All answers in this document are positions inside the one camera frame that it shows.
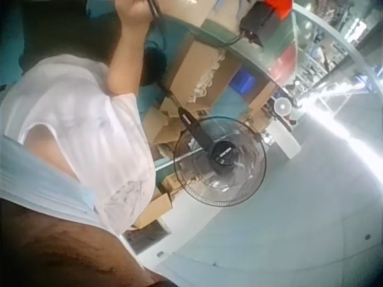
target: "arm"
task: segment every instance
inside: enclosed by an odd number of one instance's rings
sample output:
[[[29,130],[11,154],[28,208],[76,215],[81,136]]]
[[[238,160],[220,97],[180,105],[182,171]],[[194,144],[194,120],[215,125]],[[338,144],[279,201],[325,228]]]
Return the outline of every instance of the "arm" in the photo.
[[[121,36],[110,63],[108,87],[115,95],[138,93],[151,14],[146,0],[115,0]]]

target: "orange-red object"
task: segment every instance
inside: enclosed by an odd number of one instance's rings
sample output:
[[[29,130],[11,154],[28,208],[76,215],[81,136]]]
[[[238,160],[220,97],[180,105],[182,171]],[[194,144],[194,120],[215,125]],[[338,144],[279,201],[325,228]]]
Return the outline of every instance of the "orange-red object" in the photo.
[[[285,19],[293,8],[293,0],[265,0],[265,2],[276,9],[281,19]]]

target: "blue object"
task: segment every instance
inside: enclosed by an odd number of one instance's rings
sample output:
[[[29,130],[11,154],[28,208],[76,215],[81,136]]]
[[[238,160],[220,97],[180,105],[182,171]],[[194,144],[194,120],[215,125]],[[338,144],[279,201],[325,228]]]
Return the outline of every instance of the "blue object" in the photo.
[[[255,86],[256,78],[253,77],[245,68],[241,68],[234,76],[229,86],[240,95],[246,94]]]

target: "fan guard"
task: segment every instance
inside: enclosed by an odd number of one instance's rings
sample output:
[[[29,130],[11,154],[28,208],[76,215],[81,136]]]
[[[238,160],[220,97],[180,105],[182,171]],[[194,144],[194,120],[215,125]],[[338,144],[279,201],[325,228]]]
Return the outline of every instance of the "fan guard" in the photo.
[[[211,166],[211,153],[204,151],[185,130],[174,149],[174,170],[183,188],[202,203],[227,207],[249,199],[266,174],[266,152],[261,136],[244,123],[227,117],[199,121],[215,144],[230,142],[236,147],[236,160],[229,173],[219,174]]]

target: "electric fan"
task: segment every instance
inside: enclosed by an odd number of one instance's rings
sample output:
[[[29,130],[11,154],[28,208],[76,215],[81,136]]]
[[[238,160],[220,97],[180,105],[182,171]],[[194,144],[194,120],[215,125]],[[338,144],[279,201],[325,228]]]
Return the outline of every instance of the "electric fan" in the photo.
[[[266,173],[260,134],[232,118],[197,120],[167,93],[186,127],[174,149],[175,174],[183,188],[211,206],[233,206],[249,199]]]

